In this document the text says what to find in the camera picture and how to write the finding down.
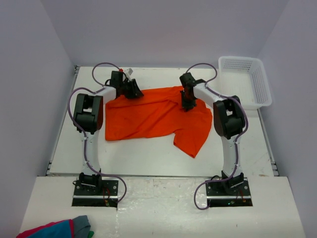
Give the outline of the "orange t shirt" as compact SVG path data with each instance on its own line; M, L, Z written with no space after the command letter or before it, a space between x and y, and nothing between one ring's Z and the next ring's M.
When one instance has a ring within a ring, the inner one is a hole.
M105 105L105 140L154 138L174 134L173 144L195 158L212 127L212 112L200 99L193 109L181 104L181 86L146 89L143 97L119 96Z

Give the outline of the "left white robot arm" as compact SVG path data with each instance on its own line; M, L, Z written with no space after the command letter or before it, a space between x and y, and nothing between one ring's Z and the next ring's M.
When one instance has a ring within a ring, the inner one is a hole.
M104 188L98 156L99 132L104 123L104 105L120 96L138 99L144 96L135 79L131 78L133 69L118 70L111 73L109 80L100 90L92 91L79 87L71 93L77 93L74 112L70 111L71 98L67 102L67 111L77 131L80 133L83 150L83 169L76 181L76 188L98 194Z

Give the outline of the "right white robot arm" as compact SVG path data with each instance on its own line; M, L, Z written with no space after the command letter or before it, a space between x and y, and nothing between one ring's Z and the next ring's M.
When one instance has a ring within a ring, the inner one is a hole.
M219 182L212 181L214 190L222 190L233 195L243 185L244 175L240 165L239 144L248 122L245 112L237 96L224 96L213 91L207 82L195 80L191 73L180 76L183 90L181 91L182 108L185 111L193 109L198 99L213 109L213 126L220 136L223 147L223 169Z

